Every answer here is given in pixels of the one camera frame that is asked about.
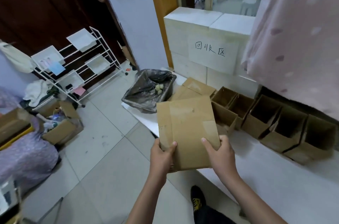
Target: tile floor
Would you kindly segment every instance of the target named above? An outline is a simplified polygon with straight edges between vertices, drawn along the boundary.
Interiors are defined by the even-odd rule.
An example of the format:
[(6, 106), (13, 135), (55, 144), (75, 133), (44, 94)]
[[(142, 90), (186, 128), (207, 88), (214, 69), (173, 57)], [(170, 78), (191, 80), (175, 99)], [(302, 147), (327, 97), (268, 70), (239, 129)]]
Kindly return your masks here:
[[(135, 73), (120, 73), (95, 91), (85, 108), (78, 109), (85, 129), (60, 152), (58, 169), (24, 200), (25, 217), (39, 220), (64, 197), (56, 224), (122, 224), (126, 220), (147, 178), (154, 141), (150, 131), (121, 106)], [(238, 224), (248, 223), (238, 216), (239, 206), (199, 172), (167, 177), (153, 223), (193, 223), (189, 193), (194, 184), (204, 191), (208, 205)], [(55, 209), (43, 224), (54, 223)]]

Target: pink card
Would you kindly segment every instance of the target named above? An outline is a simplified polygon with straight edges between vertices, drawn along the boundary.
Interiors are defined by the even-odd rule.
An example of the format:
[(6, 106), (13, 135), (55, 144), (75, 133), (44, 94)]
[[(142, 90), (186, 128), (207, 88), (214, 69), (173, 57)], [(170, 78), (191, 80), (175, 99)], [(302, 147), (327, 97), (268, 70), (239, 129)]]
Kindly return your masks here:
[(78, 87), (76, 89), (73, 90), (73, 93), (76, 93), (78, 95), (82, 95), (83, 93), (85, 93), (86, 89), (84, 89), (83, 87)]

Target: white cloth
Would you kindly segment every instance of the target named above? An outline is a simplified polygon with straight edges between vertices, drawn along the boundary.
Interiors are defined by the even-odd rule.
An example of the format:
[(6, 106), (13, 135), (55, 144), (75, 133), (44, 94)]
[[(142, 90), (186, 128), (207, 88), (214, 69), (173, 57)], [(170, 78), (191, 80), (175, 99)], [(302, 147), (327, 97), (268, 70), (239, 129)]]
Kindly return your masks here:
[(35, 107), (53, 85), (45, 80), (37, 80), (27, 85), (24, 100), (30, 100), (29, 106)]
[(12, 62), (18, 71), (30, 73), (34, 70), (32, 59), (10, 44), (0, 42), (0, 50)]

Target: pink cloth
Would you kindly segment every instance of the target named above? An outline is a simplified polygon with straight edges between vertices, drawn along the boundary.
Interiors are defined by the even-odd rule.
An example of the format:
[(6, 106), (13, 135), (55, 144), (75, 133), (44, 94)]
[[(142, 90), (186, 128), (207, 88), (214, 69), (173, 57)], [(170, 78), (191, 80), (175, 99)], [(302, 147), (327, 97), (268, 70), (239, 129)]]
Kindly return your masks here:
[(265, 87), (339, 120), (339, 0), (262, 0), (242, 64)]

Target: cardboard box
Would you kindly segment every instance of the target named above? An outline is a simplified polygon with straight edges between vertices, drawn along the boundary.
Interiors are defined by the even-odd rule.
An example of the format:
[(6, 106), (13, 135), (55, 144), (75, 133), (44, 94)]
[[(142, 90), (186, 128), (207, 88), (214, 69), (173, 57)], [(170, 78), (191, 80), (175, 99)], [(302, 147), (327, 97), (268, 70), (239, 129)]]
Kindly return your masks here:
[(243, 94), (237, 94), (230, 103), (228, 109), (238, 115), (237, 123), (235, 125), (236, 130), (240, 130), (241, 125), (244, 122), (245, 116), (250, 111), (253, 103), (253, 98), (246, 97)]
[(284, 155), (300, 164), (328, 158), (333, 154), (336, 140), (335, 124), (309, 115), (300, 145), (285, 152)]
[(48, 117), (53, 115), (56, 108), (60, 107), (67, 116), (67, 119), (64, 119), (58, 126), (42, 135), (44, 140), (49, 141), (53, 145), (63, 145), (83, 130), (81, 119), (70, 102), (55, 102), (47, 108), (39, 110), (39, 113), (44, 117)]
[(249, 111), (241, 129), (252, 137), (259, 139), (262, 133), (275, 123), (281, 107), (280, 102), (261, 95), (254, 107)]
[(0, 144), (31, 125), (31, 115), (22, 108), (16, 108), (0, 118)]
[(209, 96), (157, 103), (157, 118), (161, 148), (166, 150), (173, 141), (178, 142), (171, 171), (210, 167), (201, 138), (216, 150), (220, 140)]
[(307, 114), (295, 110), (290, 106), (283, 106), (277, 121), (272, 125), (272, 130), (260, 142), (268, 148), (282, 153), (298, 145)]
[(216, 102), (212, 102), (212, 109), (217, 124), (218, 134), (230, 136), (236, 126), (238, 115)]
[(195, 98), (202, 95), (212, 96), (215, 88), (189, 77), (168, 101)]
[(212, 97), (212, 101), (216, 102), (217, 104), (220, 104), (221, 106), (228, 108), (228, 106), (230, 105), (230, 103), (233, 101), (233, 99), (236, 97), (237, 94), (238, 93), (234, 92), (231, 89), (222, 87)]

